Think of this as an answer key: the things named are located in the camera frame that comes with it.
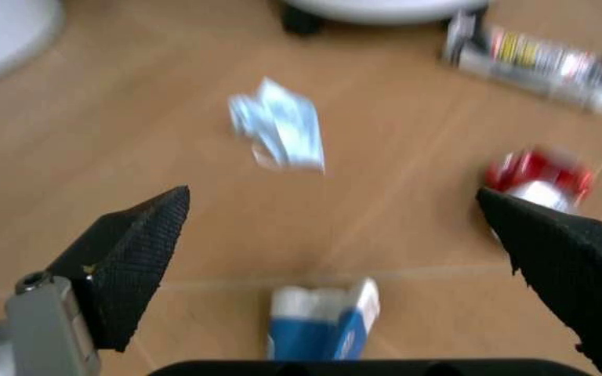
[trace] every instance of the blue and white carton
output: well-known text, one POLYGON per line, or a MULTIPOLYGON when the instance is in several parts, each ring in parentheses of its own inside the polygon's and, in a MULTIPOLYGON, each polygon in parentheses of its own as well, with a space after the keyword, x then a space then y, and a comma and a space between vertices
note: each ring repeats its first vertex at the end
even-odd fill
POLYGON ((380 314, 378 286, 371 278, 349 291, 282 287, 271 303, 271 360, 356 360, 380 314))

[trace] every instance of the glue tube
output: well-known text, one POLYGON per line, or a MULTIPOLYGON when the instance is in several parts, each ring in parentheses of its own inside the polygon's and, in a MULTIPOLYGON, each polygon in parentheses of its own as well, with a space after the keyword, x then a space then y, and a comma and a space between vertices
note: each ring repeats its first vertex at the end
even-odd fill
POLYGON ((443 59, 463 71, 602 114, 601 55, 482 27, 475 16, 460 13, 449 25, 443 59))

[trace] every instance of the caster wheel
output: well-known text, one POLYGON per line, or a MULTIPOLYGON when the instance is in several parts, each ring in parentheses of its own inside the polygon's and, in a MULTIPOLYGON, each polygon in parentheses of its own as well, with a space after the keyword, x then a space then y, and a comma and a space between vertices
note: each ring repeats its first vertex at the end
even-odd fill
POLYGON ((282 13, 282 27, 293 34, 312 35, 319 33, 324 23, 325 21, 322 18, 291 5, 285 5, 282 13))
MULTIPOLYGON (((488 10, 489 5, 485 5, 482 8, 475 9, 474 11, 468 13, 470 15, 475 16, 475 24, 479 27, 482 25, 482 20, 484 19, 484 16, 487 14, 488 10)), ((450 26, 450 21, 452 21, 452 18, 448 18, 446 20, 441 21, 441 26, 443 27, 443 29, 447 30, 448 26, 450 26)))

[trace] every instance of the wooden floor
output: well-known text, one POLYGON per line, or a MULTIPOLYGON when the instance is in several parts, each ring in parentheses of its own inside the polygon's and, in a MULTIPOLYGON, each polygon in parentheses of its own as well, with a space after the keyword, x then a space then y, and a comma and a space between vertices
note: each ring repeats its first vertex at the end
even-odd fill
MULTIPOLYGON (((538 357, 596 373, 512 277, 473 195, 481 169, 543 143, 598 174, 602 117, 439 64, 444 32, 330 25, 299 39, 264 0, 67 0, 53 47, 0 80, 0 312, 97 216, 189 184, 190 220, 105 375, 261 359, 271 289, 374 276, 367 358, 538 357), (317 105, 326 174, 259 167, 229 95, 268 76, 317 105)), ((488 20, 602 51, 602 1, 503 0, 488 20)))

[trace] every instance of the crumpled foil wrapper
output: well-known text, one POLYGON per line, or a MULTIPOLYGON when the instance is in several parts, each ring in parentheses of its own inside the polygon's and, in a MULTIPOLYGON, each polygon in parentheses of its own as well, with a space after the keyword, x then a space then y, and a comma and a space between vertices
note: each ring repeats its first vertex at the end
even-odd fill
POLYGON ((260 165, 325 170, 317 111, 306 97, 264 78, 256 96, 229 98, 229 109, 234 131, 255 141, 260 165))

